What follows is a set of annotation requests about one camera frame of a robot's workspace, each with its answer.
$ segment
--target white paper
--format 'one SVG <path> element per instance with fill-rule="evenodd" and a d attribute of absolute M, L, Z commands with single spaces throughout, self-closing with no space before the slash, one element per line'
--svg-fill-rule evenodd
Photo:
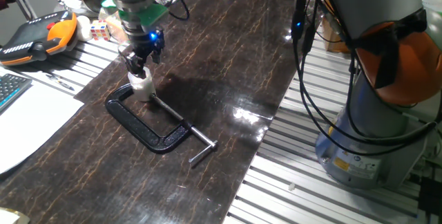
<path fill-rule="evenodd" d="M 32 86 L 0 113 L 0 174 L 38 150 L 82 105 L 70 95 L 32 81 Z"/>
<path fill-rule="evenodd" d="M 8 212 L 6 210 L 0 209 L 0 223 L 1 224 L 15 224 L 15 222 L 20 218 L 20 216 Z"/>

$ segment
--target robotic arm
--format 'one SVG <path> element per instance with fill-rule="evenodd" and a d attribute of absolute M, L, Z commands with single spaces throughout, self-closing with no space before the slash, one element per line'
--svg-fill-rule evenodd
<path fill-rule="evenodd" d="M 442 17 L 421 0 L 329 1 L 331 7 L 324 1 L 322 9 L 352 51 L 351 76 L 346 106 L 331 121 L 312 102 L 302 83 L 303 66 L 298 66 L 303 103 L 321 132 L 316 155 L 347 186 L 398 187 L 441 140 Z M 304 5 L 305 0 L 297 0 L 297 12 Z M 302 21 L 300 16 L 295 13 L 292 26 Z M 304 43 L 311 47 L 310 29 Z M 292 27 L 295 51 L 299 32 Z M 308 50 L 304 45 L 304 57 Z M 354 83 L 356 60 L 362 73 Z M 305 98 L 329 124 L 328 131 Z"/>
<path fill-rule="evenodd" d="M 147 57 L 152 54 L 153 61 L 160 62 L 160 54 L 164 47 L 164 35 L 161 30 L 152 28 L 150 24 L 158 10 L 166 12 L 163 6 L 154 4 L 154 0 L 113 0 L 122 19 L 124 32 L 130 41 L 130 52 L 123 53 L 128 70 L 133 75 L 145 78 L 143 71 Z"/>

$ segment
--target orange controller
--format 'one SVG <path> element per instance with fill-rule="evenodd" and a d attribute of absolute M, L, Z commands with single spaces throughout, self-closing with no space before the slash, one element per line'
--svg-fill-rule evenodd
<path fill-rule="evenodd" d="M 48 55 L 72 50 L 77 43 L 76 30 L 77 16 L 68 11 L 29 21 L 0 49 L 0 64 L 14 66 L 43 61 Z"/>

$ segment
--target cardboard box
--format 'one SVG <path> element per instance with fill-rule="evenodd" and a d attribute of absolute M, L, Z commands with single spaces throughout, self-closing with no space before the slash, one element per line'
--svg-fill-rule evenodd
<path fill-rule="evenodd" d="M 340 41 L 340 37 L 333 31 L 326 18 L 323 18 L 323 37 L 329 41 Z M 325 49 L 330 52 L 350 53 L 345 42 L 331 43 L 325 41 Z"/>

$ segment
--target pen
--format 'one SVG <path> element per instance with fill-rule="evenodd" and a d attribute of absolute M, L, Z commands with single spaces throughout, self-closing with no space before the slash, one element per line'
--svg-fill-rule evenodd
<path fill-rule="evenodd" d="M 47 76 L 51 81 L 56 82 L 56 83 L 62 85 L 63 87 L 65 87 L 65 88 L 67 88 L 67 89 L 69 89 L 69 90 L 75 91 L 75 89 L 74 89 L 73 87 L 67 85 L 66 83 L 64 83 L 64 82 L 62 82 L 62 81 L 60 81 L 59 78 L 58 78 L 57 76 L 55 76 L 55 75 L 50 75 L 50 74 L 46 74 L 46 76 Z"/>

